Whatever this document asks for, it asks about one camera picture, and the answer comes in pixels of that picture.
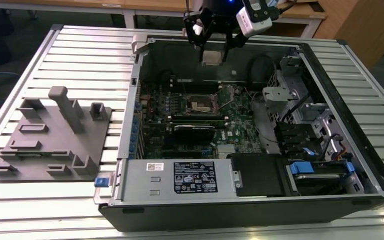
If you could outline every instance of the warning label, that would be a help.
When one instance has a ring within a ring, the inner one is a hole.
[[[173,163],[173,191],[177,194],[216,193],[213,161]]]

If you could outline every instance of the circuit board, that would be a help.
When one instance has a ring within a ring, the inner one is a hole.
[[[221,84],[213,94],[172,92],[161,85],[142,85],[145,159],[216,159],[217,146],[233,145],[234,152],[261,152],[244,87]],[[173,126],[210,128],[212,137],[196,144],[172,138]]]

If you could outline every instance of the aluminum extrusion table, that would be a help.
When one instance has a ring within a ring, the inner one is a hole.
[[[50,86],[65,86],[81,106],[102,102],[113,109],[100,172],[116,168],[117,145],[130,78],[130,41],[137,33],[178,36],[178,31],[54,26],[0,110],[0,149],[21,118],[21,98],[48,99]],[[293,42],[289,37],[254,40]],[[384,161],[384,90],[346,45],[306,39],[338,93]],[[384,239],[384,208],[356,212],[324,224],[121,233],[93,204],[92,182],[0,183],[0,239]],[[108,198],[110,189],[100,192]]]

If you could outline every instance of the barcode sticker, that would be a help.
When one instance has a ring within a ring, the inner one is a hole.
[[[164,163],[162,162],[148,162],[146,171],[162,171],[164,170]]]
[[[312,19],[324,19],[325,17],[324,16],[318,16],[318,15],[310,15],[309,18],[312,18]]]
[[[121,8],[118,4],[101,4],[104,7]]]

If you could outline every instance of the sticker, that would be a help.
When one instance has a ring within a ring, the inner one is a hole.
[[[217,179],[213,161],[174,162],[173,191],[177,194],[216,193]]]
[[[113,7],[120,8],[121,6],[118,4],[101,4],[104,7]]]
[[[252,10],[254,10],[254,11],[261,10],[260,3],[253,3],[253,4],[250,5],[250,8],[252,8]]]
[[[318,16],[318,15],[310,15],[309,16],[309,19],[324,19],[325,18],[325,16]]]
[[[164,163],[162,162],[148,162],[146,171],[162,171],[164,170]]]

